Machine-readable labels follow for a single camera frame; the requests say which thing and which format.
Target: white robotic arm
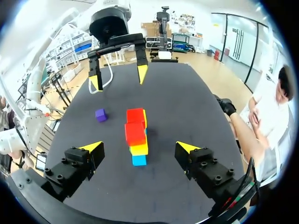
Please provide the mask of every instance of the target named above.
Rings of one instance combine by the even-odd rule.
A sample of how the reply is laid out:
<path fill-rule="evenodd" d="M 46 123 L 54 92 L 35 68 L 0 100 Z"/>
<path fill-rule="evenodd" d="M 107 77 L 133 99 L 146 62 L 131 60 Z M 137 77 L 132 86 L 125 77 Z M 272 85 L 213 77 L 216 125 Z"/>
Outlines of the white robotic arm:
<path fill-rule="evenodd" d="M 0 132 L 1 154 L 26 151 L 27 148 L 31 153 L 35 153 L 38 141 L 46 127 L 48 114 L 50 113 L 49 109 L 41 105 L 40 99 L 42 74 L 45 67 L 44 52 L 59 34 L 63 26 L 72 24 L 86 32 L 89 30 L 91 16 L 97 11 L 110 7 L 120 9 L 127 21 L 131 18 L 129 0 L 98 0 L 81 15 L 79 15 L 78 10 L 71 8 L 57 20 L 50 34 L 44 37 L 41 43 L 32 50 L 31 57 L 28 57 L 24 64 L 27 72 L 31 73 L 27 84 L 26 111 L 21 110 L 15 103 L 4 84 L 2 76 L 0 76 L 0 88 L 19 121 L 18 130 L 14 128 Z M 32 161 L 29 161 L 28 158 L 25 158 L 25 161 L 29 166 L 33 166 Z"/>

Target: camera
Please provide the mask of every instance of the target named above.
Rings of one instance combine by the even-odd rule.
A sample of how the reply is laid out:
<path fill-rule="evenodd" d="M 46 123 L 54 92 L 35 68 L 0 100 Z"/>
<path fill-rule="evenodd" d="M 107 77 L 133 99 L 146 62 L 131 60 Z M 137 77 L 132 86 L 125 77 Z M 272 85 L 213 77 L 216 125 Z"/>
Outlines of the camera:
<path fill-rule="evenodd" d="M 170 20 L 169 13 L 166 12 L 169 9 L 169 6 L 163 6 L 162 9 L 163 9 L 162 12 L 157 12 L 157 20 L 161 22 L 162 18 L 164 18 L 164 20 L 169 22 Z"/>

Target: red bin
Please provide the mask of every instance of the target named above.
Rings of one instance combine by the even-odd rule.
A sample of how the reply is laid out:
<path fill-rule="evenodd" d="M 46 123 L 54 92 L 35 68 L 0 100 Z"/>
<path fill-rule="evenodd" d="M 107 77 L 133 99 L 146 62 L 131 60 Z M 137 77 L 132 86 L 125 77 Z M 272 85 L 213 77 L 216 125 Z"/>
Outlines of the red bin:
<path fill-rule="evenodd" d="M 216 51 L 215 51 L 215 55 L 214 55 L 214 59 L 215 59 L 215 60 L 219 60 L 219 55 L 220 55 L 220 51 L 219 51 L 219 50 L 216 50 Z"/>

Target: stacked cubes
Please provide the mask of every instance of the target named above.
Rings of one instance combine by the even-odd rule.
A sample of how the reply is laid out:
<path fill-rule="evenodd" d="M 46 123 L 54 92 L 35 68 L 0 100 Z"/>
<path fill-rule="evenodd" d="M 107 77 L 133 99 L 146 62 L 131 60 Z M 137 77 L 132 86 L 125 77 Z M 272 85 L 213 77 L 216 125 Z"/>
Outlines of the stacked cubes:
<path fill-rule="evenodd" d="M 146 155 L 149 153 L 146 129 L 145 110 L 143 108 L 127 110 L 126 141 L 132 154 L 134 166 L 146 165 Z"/>

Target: black table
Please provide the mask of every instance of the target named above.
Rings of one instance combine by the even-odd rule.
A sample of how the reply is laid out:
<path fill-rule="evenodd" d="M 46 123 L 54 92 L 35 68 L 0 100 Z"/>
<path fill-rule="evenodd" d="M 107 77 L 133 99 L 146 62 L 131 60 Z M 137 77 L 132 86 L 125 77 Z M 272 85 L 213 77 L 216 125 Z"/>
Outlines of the black table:
<path fill-rule="evenodd" d="M 213 206 L 194 180 L 188 181 L 174 158 L 175 143 L 209 147 L 218 161 L 234 168 L 242 161 L 230 126 L 214 96 L 187 64 L 150 63 L 143 85 L 136 64 L 115 66 L 114 79 L 92 95 L 88 80 L 67 109 L 47 158 L 60 162 L 64 151 L 103 141 L 106 157 L 89 182 L 83 182 L 64 203 L 87 214 L 128 222 L 196 223 Z M 102 70 L 103 83 L 109 70 Z M 134 167 L 125 142 L 126 110 L 143 107 L 148 121 L 148 165 Z M 98 123 L 104 108 L 108 120 Z"/>

